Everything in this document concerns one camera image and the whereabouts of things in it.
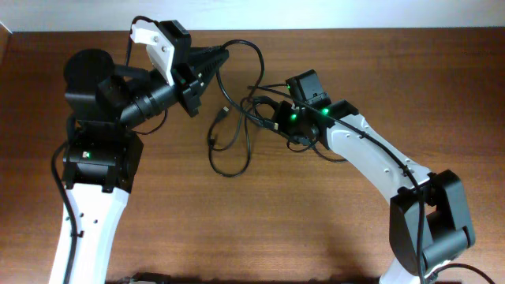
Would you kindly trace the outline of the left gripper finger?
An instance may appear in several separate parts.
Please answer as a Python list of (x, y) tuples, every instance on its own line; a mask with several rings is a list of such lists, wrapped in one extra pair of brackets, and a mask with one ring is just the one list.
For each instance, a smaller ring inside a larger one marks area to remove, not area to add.
[(229, 58), (229, 51), (221, 48), (218, 55), (203, 62), (193, 63), (193, 72), (196, 76), (196, 94), (201, 95), (220, 67)]
[(221, 46), (191, 47), (189, 50), (189, 63), (203, 62), (215, 58), (221, 51)]

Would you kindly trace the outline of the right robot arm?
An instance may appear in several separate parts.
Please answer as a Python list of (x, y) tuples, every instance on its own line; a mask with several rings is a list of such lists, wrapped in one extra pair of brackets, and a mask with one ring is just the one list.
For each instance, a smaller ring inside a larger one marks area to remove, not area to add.
[(421, 283), (475, 244), (461, 179), (421, 166), (381, 137), (345, 100), (311, 107), (282, 101), (275, 130), (296, 144), (321, 143), (358, 169), (390, 206), (395, 255), (381, 283)]

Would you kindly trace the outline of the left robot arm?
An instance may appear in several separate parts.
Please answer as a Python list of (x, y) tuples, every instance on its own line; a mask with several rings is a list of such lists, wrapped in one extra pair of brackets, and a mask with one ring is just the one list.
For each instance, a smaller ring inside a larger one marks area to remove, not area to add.
[(222, 47), (185, 47), (168, 83), (158, 70), (114, 63), (87, 49), (67, 61), (65, 99), (72, 113), (53, 173), (63, 201), (62, 228), (50, 273), (53, 283), (102, 283), (114, 235), (128, 203), (143, 142), (137, 126), (175, 104), (195, 116), (212, 77), (228, 59)]

